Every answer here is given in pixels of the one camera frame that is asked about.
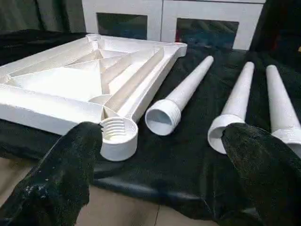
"tiled floor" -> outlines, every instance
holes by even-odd
[[[31,169],[24,160],[0,158],[0,205]],[[192,220],[177,211],[96,187],[90,187],[90,203],[76,226],[218,226],[212,221]]]

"black fabric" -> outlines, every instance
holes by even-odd
[[[74,37],[75,34],[70,37],[62,34],[60,44],[69,42]],[[45,35],[44,39],[49,43],[52,37],[47,39]],[[27,48],[33,49],[33,46],[23,45],[22,48],[9,49],[17,56],[18,51],[25,53]],[[301,77],[296,71],[300,68],[297,61],[300,56],[290,55],[292,60],[289,61],[280,53],[189,48],[187,55],[175,63],[153,103],[164,98],[208,55],[214,56],[214,63],[184,109],[181,122],[174,133],[167,137],[151,133],[143,116],[138,123],[136,154],[124,162],[110,162],[99,157],[94,168],[95,185],[165,204],[195,219],[218,221],[253,208],[229,158],[209,146],[207,131],[212,120],[220,114],[247,61],[255,63],[255,72],[246,122],[267,131],[270,129],[265,78],[265,67],[269,64],[278,67],[295,110],[301,118]],[[277,61],[275,56],[280,56],[283,63]],[[296,70],[285,65],[288,61],[290,66],[296,64]],[[0,121],[2,154],[39,159],[58,138],[55,134]]]
[[[301,225],[301,159],[269,132],[246,124],[227,126],[222,143],[265,225]]]
[[[102,127],[82,122],[62,136],[0,208],[3,226],[73,226],[89,202]]]

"white plastic part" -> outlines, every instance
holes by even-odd
[[[173,132],[181,120],[181,111],[203,80],[213,60],[212,56],[208,56],[165,99],[157,101],[147,110],[145,123],[153,133],[166,136]]]
[[[208,131],[208,142],[210,146],[222,154],[226,154],[221,140],[225,127],[231,123],[245,122],[253,72],[254,64],[252,62],[246,63],[221,115],[214,119]]]
[[[186,48],[89,34],[4,65],[0,118],[59,135],[83,121],[100,123],[101,155],[125,160],[136,151],[136,122]]]
[[[300,122],[274,65],[267,67],[267,83],[272,135],[286,143],[301,157]]]

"cabinet door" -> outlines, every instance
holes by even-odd
[[[176,36],[179,38],[177,31],[181,30],[181,23],[187,23],[189,19],[199,20],[199,27],[203,29],[198,32],[194,27],[195,33],[193,34],[193,38],[197,36],[200,39],[203,37],[211,39],[211,34],[204,31],[204,29],[208,28],[208,21],[210,23],[215,21],[216,26],[224,26],[226,30],[230,28],[232,32],[235,32],[231,45],[234,49],[248,50],[262,7],[263,4],[165,0],[163,4],[161,40],[174,42]]]
[[[162,0],[82,0],[86,31],[160,41]]]

